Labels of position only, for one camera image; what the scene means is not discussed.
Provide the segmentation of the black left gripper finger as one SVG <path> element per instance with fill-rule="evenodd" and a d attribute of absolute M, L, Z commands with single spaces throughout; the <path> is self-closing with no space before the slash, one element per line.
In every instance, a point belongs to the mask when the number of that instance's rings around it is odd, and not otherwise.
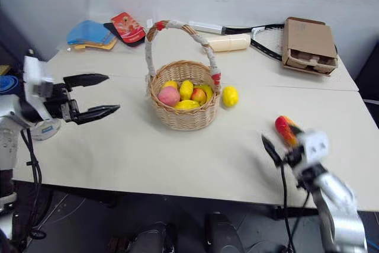
<path fill-rule="evenodd" d="M 90 123 L 92 121 L 103 119 L 112 113 L 115 113 L 120 108 L 120 105 L 101 105 L 97 107 L 89 108 L 84 113 L 76 115 L 76 124 L 82 125 Z"/>
<path fill-rule="evenodd" d="M 75 87 L 88 87 L 100 84 L 110 77 L 100 73 L 83 73 L 79 75 L 66 76 L 63 78 L 68 90 L 72 90 Z"/>

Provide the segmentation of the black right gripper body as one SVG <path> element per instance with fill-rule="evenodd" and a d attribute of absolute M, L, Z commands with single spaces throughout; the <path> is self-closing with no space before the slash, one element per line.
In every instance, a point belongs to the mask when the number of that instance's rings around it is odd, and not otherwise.
<path fill-rule="evenodd" d="M 278 168 L 281 168 L 285 165 L 289 165 L 293 173 L 301 173 L 304 170 L 304 147 L 297 146 L 290 149 L 282 160 L 280 160 Z"/>

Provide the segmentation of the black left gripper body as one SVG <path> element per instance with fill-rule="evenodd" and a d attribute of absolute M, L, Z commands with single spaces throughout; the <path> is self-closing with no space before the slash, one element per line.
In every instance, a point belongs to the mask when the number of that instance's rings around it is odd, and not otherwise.
<path fill-rule="evenodd" d="M 64 84 L 54 84 L 52 95 L 46 99 L 44 106 L 54 119 L 65 122 L 75 122 L 78 119 L 79 108 L 76 100 L 70 97 L 71 88 Z"/>

